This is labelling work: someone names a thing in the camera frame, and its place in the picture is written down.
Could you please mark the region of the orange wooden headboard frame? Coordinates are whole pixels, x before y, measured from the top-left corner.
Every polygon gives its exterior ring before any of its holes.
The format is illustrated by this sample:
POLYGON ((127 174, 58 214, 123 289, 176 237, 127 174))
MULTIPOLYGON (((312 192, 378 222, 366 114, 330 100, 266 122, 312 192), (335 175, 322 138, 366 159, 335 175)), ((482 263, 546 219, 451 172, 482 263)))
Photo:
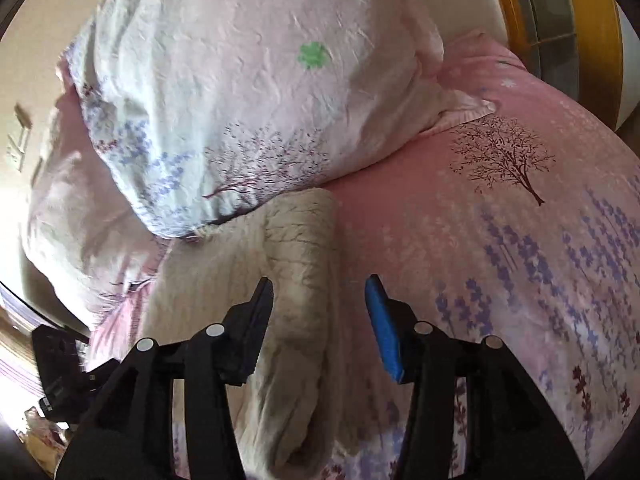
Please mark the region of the orange wooden headboard frame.
POLYGON ((536 77, 615 130, 624 44, 615 0, 498 0, 508 46, 536 77))

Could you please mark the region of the white wall socket panel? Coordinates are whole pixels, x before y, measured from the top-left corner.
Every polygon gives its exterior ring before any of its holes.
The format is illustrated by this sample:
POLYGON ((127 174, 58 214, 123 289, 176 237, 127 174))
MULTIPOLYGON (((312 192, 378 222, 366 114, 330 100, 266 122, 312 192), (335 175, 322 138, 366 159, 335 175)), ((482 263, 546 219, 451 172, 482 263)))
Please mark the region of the white wall socket panel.
POLYGON ((31 132, 32 118, 20 103, 16 103, 12 114, 6 118, 6 160, 17 172, 23 170, 31 132))

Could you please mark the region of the pink lavender floral duvet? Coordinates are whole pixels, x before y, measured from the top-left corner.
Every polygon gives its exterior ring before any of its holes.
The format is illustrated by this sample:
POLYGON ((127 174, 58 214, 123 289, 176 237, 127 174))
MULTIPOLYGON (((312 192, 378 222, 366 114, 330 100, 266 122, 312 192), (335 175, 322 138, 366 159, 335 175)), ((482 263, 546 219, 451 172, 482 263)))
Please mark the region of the pink lavender floral duvet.
POLYGON ((359 450, 323 477, 383 479, 399 452, 407 396, 375 357, 373 273, 450 336, 504 338, 593 472, 639 407, 638 157, 484 34, 457 40, 444 67, 495 113, 330 186, 359 450))

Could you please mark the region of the beige cable-knit sweater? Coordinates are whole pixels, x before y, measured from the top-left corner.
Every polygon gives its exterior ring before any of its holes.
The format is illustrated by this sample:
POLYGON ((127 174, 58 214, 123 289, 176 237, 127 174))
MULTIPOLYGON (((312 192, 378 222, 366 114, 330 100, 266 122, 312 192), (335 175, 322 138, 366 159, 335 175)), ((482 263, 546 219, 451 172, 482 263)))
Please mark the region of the beige cable-knit sweater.
POLYGON ((342 414, 335 202, 322 188, 277 196, 222 226, 179 240, 157 271, 139 334, 190 338, 269 278, 273 309, 255 373, 230 388, 236 442, 259 479, 313 479, 342 414))

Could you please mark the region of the white lavender-print pillow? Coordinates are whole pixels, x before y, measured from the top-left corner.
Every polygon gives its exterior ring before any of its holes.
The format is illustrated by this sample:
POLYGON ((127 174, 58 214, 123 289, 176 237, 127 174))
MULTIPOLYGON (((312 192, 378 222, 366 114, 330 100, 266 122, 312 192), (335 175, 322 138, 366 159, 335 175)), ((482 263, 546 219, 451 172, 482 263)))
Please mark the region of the white lavender-print pillow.
POLYGON ((183 237, 494 112, 421 0, 103 0, 64 58, 145 226, 183 237))

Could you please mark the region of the pink white tree-print pillow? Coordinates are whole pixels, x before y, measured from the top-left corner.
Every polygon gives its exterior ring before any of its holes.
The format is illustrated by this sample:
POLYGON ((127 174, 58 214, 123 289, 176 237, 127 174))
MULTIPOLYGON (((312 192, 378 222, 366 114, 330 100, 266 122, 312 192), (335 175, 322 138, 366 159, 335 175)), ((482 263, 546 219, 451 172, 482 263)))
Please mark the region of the pink white tree-print pillow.
POLYGON ((93 330, 152 278, 169 242, 148 231, 96 154, 73 87, 52 108, 40 156, 23 250, 93 330))

